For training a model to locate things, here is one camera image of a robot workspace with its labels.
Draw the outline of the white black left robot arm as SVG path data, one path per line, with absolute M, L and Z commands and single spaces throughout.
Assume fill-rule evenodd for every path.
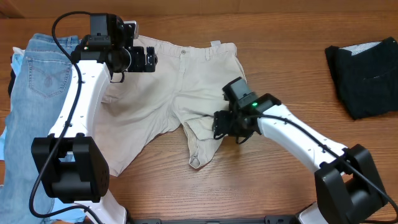
M 45 138 L 34 138 L 31 151 L 39 176 L 29 199 L 42 185 L 50 198 L 79 209 L 93 223 L 132 223 L 129 211 L 109 190 L 109 166 L 93 139 L 95 116 L 113 73 L 154 72 L 153 47 L 135 47 L 132 40 L 86 36 L 69 55 L 72 79 L 62 110 Z

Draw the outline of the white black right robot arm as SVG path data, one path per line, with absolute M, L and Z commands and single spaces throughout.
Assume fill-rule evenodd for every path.
M 214 137 L 234 136 L 237 144 L 254 133 L 289 151 L 314 174 L 317 201 L 292 218 L 294 223 L 372 223 L 370 217 L 391 202 L 373 157 L 322 136 L 270 94 L 225 93 L 227 110 L 217 111 Z

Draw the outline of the beige cotton shorts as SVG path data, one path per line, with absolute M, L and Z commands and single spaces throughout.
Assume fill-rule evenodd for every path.
M 153 47 L 153 73 L 127 73 L 107 88 L 96 112 L 95 141 L 110 174 L 119 176 L 160 134 L 183 128 L 188 163 L 199 169 L 221 145 L 213 137 L 213 114 L 228 108 L 223 87 L 244 76 L 234 43 L 213 41 L 207 48 L 183 47 L 141 36 L 140 47 Z

